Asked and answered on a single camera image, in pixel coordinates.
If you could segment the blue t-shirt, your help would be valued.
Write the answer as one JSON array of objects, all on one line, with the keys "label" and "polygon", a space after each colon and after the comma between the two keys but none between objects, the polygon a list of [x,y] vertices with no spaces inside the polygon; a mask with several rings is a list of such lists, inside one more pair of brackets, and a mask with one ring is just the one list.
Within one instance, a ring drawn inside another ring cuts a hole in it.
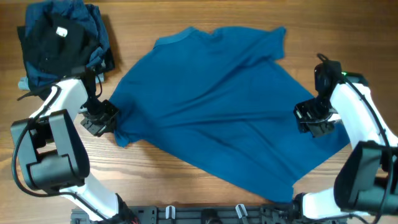
[{"label": "blue t-shirt", "polygon": [[314,138],[293,113],[312,95],[279,64],[283,27],[189,27],[158,39],[110,97],[119,146],[145,140],[242,189],[291,201],[293,186],[349,143]]}]

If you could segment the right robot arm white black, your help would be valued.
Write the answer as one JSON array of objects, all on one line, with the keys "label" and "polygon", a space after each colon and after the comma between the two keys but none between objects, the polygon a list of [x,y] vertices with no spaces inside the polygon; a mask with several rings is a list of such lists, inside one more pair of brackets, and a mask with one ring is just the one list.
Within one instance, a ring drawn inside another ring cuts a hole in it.
[{"label": "right robot arm white black", "polygon": [[316,98],[294,108],[298,130],[322,137],[342,122],[353,148],[334,186],[300,196],[308,220],[397,215],[397,136],[376,109],[358,73],[315,71]]}]

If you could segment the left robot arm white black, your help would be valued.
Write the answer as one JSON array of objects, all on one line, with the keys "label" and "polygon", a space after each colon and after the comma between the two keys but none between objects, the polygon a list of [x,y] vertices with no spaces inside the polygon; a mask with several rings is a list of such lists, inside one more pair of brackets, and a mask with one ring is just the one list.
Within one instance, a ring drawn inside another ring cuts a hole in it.
[{"label": "left robot arm white black", "polygon": [[87,213],[89,223],[139,223],[122,198],[90,172],[87,151],[73,123],[82,114],[81,124],[97,137],[116,128],[119,110],[108,100],[98,100],[95,78],[93,69],[76,67],[29,92],[50,94],[29,118],[11,126],[12,176],[28,195],[70,200]]}]

